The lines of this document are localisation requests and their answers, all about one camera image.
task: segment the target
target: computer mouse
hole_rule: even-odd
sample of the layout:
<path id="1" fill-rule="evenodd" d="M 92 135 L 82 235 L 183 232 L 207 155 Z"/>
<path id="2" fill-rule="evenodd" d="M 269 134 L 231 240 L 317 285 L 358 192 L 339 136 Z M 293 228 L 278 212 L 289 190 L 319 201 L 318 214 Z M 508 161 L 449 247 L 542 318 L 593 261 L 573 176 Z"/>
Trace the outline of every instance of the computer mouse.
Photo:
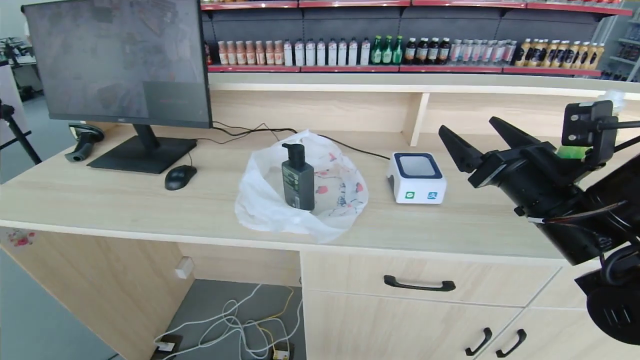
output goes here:
<path id="1" fill-rule="evenodd" d="M 190 165 L 180 165 L 166 173 L 164 178 L 164 188 L 167 190 L 178 190 L 189 183 L 189 180 L 198 173 L 198 169 Z"/>

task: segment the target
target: green bottle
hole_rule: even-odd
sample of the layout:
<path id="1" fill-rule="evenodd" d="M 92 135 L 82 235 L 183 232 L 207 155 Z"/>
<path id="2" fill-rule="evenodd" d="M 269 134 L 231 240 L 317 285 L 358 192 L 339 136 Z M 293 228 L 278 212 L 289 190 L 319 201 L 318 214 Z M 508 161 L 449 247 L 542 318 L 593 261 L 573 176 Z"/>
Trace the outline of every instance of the green bottle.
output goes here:
<path id="1" fill-rule="evenodd" d="M 380 35 L 376 35 L 376 39 L 373 40 L 373 48 L 371 49 L 371 63 L 373 65 L 380 64 L 382 60 L 382 50 L 380 49 Z"/>
<path id="2" fill-rule="evenodd" d="M 393 58 L 393 50 L 391 50 L 391 35 L 387 35 L 387 41 L 385 41 L 385 49 L 382 50 L 382 63 L 389 65 Z"/>
<path id="3" fill-rule="evenodd" d="M 402 63 L 402 36 L 398 35 L 396 38 L 396 48 L 394 49 L 394 55 L 392 62 L 394 65 L 400 65 Z"/>

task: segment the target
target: monitor stand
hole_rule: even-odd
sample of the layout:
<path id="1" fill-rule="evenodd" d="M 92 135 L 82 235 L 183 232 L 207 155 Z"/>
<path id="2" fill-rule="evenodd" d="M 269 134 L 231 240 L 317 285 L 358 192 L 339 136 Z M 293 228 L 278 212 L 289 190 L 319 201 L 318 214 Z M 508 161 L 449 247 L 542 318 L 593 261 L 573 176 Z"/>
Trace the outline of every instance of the monitor stand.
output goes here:
<path id="1" fill-rule="evenodd" d="M 160 174 L 196 147 L 195 139 L 157 138 L 149 125 L 89 163 L 89 167 Z"/>

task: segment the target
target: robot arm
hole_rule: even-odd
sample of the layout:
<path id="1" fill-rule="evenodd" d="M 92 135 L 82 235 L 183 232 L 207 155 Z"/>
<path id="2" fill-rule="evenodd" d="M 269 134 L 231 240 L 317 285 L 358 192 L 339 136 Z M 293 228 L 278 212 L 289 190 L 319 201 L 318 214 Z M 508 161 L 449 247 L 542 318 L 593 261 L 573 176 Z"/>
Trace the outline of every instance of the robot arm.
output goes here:
<path id="1" fill-rule="evenodd" d="M 551 143 L 497 117 L 489 123 L 508 150 L 483 154 L 445 126 L 438 134 L 474 188 L 500 188 L 516 204 L 516 215 L 527 217 L 572 265 L 600 259 L 601 269 L 575 280 L 587 295 L 589 315 L 612 338 L 640 345 L 640 155 L 587 190 L 575 184 L 640 142 L 638 136 L 615 145 L 617 129 L 640 122 L 618 122 L 612 110 L 611 101 L 565 108 L 562 144 L 592 147 L 581 160 L 558 157 Z"/>

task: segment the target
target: qr code scanner box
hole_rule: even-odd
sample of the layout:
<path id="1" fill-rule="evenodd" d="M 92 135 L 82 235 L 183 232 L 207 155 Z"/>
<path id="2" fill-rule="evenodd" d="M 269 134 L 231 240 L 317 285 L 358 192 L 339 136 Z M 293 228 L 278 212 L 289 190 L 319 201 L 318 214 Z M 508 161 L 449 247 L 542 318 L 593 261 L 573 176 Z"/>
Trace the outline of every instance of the qr code scanner box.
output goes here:
<path id="1" fill-rule="evenodd" d="M 398 204 L 441 204 L 447 180 L 428 152 L 394 152 L 387 180 Z"/>

